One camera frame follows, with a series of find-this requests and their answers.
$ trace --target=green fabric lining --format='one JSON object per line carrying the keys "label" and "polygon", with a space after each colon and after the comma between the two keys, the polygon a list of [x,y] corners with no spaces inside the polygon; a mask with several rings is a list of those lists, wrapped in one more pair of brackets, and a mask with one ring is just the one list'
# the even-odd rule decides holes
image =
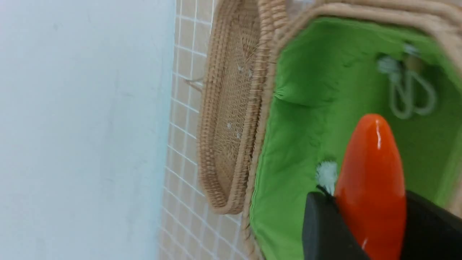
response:
{"label": "green fabric lining", "polygon": [[[401,60],[404,43],[422,52],[428,66],[421,75],[436,87],[439,100],[431,115],[410,120],[391,113],[388,78],[377,70],[380,54]],[[450,61],[421,32],[331,17],[312,22],[278,60],[250,209],[266,259],[303,259],[304,204],[315,190],[316,165],[326,158],[341,165],[350,135],[366,113],[388,120],[407,188],[445,205],[462,157],[461,89]],[[425,101],[425,95],[418,96],[418,103]]]}

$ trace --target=square tile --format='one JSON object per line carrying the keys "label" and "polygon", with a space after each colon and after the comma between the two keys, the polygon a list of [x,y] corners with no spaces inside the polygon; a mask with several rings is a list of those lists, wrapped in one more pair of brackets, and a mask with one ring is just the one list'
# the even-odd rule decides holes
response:
{"label": "square tile", "polygon": [[226,239],[226,241],[230,244],[233,244],[234,238],[236,237],[236,230],[238,228],[238,225],[234,221],[224,217],[221,219],[221,226],[219,230],[220,236]]}
{"label": "square tile", "polygon": [[180,39],[180,18],[175,18],[175,44],[179,44]]}
{"label": "square tile", "polygon": [[178,127],[173,127],[173,149],[183,153],[185,133]]}
{"label": "square tile", "polygon": [[194,40],[194,22],[186,19],[181,19],[180,27],[180,46],[187,49],[193,49]]}
{"label": "square tile", "polygon": [[178,259],[181,260],[181,255],[183,254],[183,249],[180,247],[180,245],[177,243],[173,246],[174,251],[172,253],[172,258],[173,259]]}
{"label": "square tile", "polygon": [[199,241],[197,241],[193,236],[189,236],[189,242],[188,242],[188,248],[187,251],[190,255],[192,255],[193,257],[195,257],[195,259],[198,259],[196,258],[198,255],[197,253],[199,252],[201,246],[199,244]]}
{"label": "square tile", "polygon": [[196,89],[191,88],[191,98],[189,99],[189,106],[197,111],[201,108],[201,93]]}
{"label": "square tile", "polygon": [[197,140],[190,136],[186,135],[186,158],[190,159],[191,161],[197,161],[196,158],[196,149],[197,149]]}
{"label": "square tile", "polygon": [[181,0],[176,0],[176,14],[181,14]]}
{"label": "square tile", "polygon": [[212,22],[212,0],[197,0],[197,19],[206,22]]}
{"label": "square tile", "polygon": [[166,163],[166,166],[168,168],[170,168],[170,166],[172,165],[172,152],[173,152],[173,149],[168,147],[167,148],[167,163]]}
{"label": "square tile", "polygon": [[201,237],[201,229],[204,223],[200,220],[196,215],[192,214],[191,216],[191,234],[200,239]]}
{"label": "square tile", "polygon": [[170,122],[173,122],[175,120],[174,114],[175,114],[175,102],[172,99],[170,99]]}
{"label": "square tile", "polygon": [[213,260],[213,257],[210,253],[207,252],[204,248],[201,248],[201,258],[200,260]]}
{"label": "square tile", "polygon": [[184,161],[183,179],[193,187],[195,186],[195,183],[196,183],[196,175],[195,175],[196,167],[197,166],[194,165],[192,162],[188,160]]}
{"label": "square tile", "polygon": [[188,116],[189,118],[187,131],[189,134],[197,136],[197,123],[199,121],[199,113],[190,109]]}
{"label": "square tile", "polygon": [[217,235],[209,227],[204,229],[204,237],[202,238],[202,245],[210,252],[213,252]]}
{"label": "square tile", "polygon": [[189,186],[189,184],[187,184],[186,182],[182,183],[182,188],[180,191],[180,198],[181,198],[181,201],[183,201],[186,204],[186,206],[188,206],[189,208],[192,208],[193,188],[191,188],[191,186]]}
{"label": "square tile", "polygon": [[188,50],[178,49],[178,73],[183,77],[191,77],[192,53]]}
{"label": "square tile", "polygon": [[[167,158],[169,157],[169,152],[170,149],[167,150]],[[169,186],[169,174],[170,171],[167,169],[167,167],[164,168],[164,187]]]}
{"label": "square tile", "polygon": [[211,210],[207,212],[207,224],[214,230],[218,228],[220,216],[213,213]]}
{"label": "square tile", "polygon": [[175,99],[180,101],[183,104],[189,103],[189,89],[191,87],[186,83],[184,79],[179,79],[178,89],[176,92]]}
{"label": "square tile", "polygon": [[180,175],[183,162],[184,157],[176,151],[172,151],[171,165],[169,166],[170,170]]}
{"label": "square tile", "polygon": [[161,217],[160,217],[160,226],[161,227],[165,227],[165,225],[167,224],[167,216],[169,214],[167,213],[166,210],[162,209],[162,213],[161,213]]}
{"label": "square tile", "polygon": [[165,232],[164,230],[160,230],[160,246],[164,249],[164,250],[168,250],[170,248],[170,244],[171,244],[171,239],[169,237],[169,235],[167,234],[167,232]]}
{"label": "square tile", "polygon": [[172,196],[169,192],[167,196],[168,196],[168,202],[167,202],[167,205],[164,205],[164,207],[170,214],[175,216],[176,210],[178,209],[179,201],[176,199],[176,197]]}
{"label": "square tile", "polygon": [[181,15],[194,19],[196,15],[196,0],[182,0]]}
{"label": "square tile", "polygon": [[231,247],[223,240],[218,239],[217,256],[218,259],[229,259],[231,257]]}
{"label": "square tile", "polygon": [[178,221],[181,223],[181,225],[188,227],[192,213],[185,205],[183,205],[183,203],[180,203],[178,206]]}
{"label": "square tile", "polygon": [[183,251],[182,260],[194,260],[194,258],[189,256],[189,252]]}
{"label": "square tile", "polygon": [[[164,192],[162,194],[162,206],[163,207],[167,206],[167,204],[169,203],[169,199],[170,199],[170,193],[166,189],[164,189]],[[164,213],[165,211],[162,210],[162,220],[164,220]]]}
{"label": "square tile", "polygon": [[165,220],[165,231],[171,236],[174,231],[174,227],[176,226],[175,220],[171,215],[168,215]]}
{"label": "square tile", "polygon": [[193,54],[193,79],[204,77],[206,60],[205,56]]}
{"label": "square tile", "polygon": [[175,238],[178,244],[180,245],[186,244],[186,238],[187,238],[186,235],[187,235],[186,229],[184,229],[181,225],[178,225],[176,227],[176,235],[175,235]]}
{"label": "square tile", "polygon": [[175,96],[175,93],[176,93],[176,81],[177,81],[177,76],[175,76],[174,74],[172,74],[172,92],[171,92],[171,97],[174,97]]}
{"label": "square tile", "polygon": [[181,129],[186,129],[186,116],[188,108],[184,105],[175,102],[175,119],[173,123]]}
{"label": "square tile", "polygon": [[169,124],[169,143],[168,143],[168,144],[169,144],[170,146],[173,146],[172,140],[173,140],[173,134],[174,134],[174,133],[175,133],[175,132],[174,132],[174,127],[173,127],[171,124]]}
{"label": "square tile", "polygon": [[174,173],[170,173],[169,176],[169,187],[168,190],[173,193],[175,196],[178,197],[178,194],[180,193],[180,178]]}
{"label": "square tile", "polygon": [[179,49],[175,47],[173,49],[173,72],[178,72],[178,52]]}
{"label": "square tile", "polygon": [[236,215],[228,214],[226,216],[232,218],[236,222],[239,222],[239,223],[241,222],[242,214],[236,214]]}
{"label": "square tile", "polygon": [[241,255],[239,254],[234,254],[234,260],[246,260],[245,258],[243,258]]}
{"label": "square tile", "polygon": [[196,23],[196,33],[194,35],[194,51],[207,54],[208,43],[210,40],[209,24]]}
{"label": "square tile", "polygon": [[200,217],[204,216],[206,204],[207,204],[207,199],[205,198],[205,196],[199,194],[198,192],[195,192],[193,210],[198,216]]}
{"label": "square tile", "polygon": [[170,257],[165,250],[159,249],[159,259],[160,260],[170,260]]}

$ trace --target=rattan basket rim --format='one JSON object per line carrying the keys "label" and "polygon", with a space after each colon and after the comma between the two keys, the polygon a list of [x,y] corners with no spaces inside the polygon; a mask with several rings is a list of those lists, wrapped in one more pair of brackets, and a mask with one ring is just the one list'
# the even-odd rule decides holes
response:
{"label": "rattan basket rim", "polygon": [[[264,142],[266,122],[273,97],[277,59],[286,46],[310,21],[320,16],[337,16],[380,23],[414,27],[436,39],[462,76],[462,12],[450,3],[436,0],[324,0],[307,7],[294,20],[288,22],[276,34],[271,49],[268,81],[262,94],[260,117],[249,171],[243,208],[241,234],[250,259],[263,260],[264,256],[250,226],[250,207],[255,190],[255,177]],[[441,30],[450,26],[454,30]],[[456,183],[453,198],[447,209],[462,217],[462,179]]]}

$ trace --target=red-orange plastic tip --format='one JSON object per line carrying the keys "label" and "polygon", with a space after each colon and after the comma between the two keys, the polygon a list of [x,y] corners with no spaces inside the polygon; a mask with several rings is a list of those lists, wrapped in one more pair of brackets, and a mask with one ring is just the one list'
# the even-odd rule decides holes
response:
{"label": "red-orange plastic tip", "polygon": [[342,217],[372,260],[400,258],[406,225],[401,157],[385,119],[361,118],[343,159],[335,187]]}

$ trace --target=wicker weave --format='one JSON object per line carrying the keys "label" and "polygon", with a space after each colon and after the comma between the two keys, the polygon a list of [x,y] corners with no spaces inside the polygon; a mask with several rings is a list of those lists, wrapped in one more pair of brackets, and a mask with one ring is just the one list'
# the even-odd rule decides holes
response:
{"label": "wicker weave", "polygon": [[268,44],[285,19],[280,1],[222,0],[216,9],[197,147],[199,182],[217,214],[243,208]]}
{"label": "wicker weave", "polygon": [[[276,35],[268,68],[268,82],[262,93],[261,113],[258,122],[255,146],[250,165],[249,181],[242,218],[242,235],[250,259],[264,259],[249,222],[252,195],[258,158],[265,136],[274,89],[276,62],[285,45],[314,19],[320,16],[336,16],[362,19],[385,24],[409,26],[432,36],[453,62],[462,76],[462,12],[447,3],[432,0],[327,0],[319,1],[301,12]],[[455,193],[447,209],[462,217],[462,178],[455,184]]]}

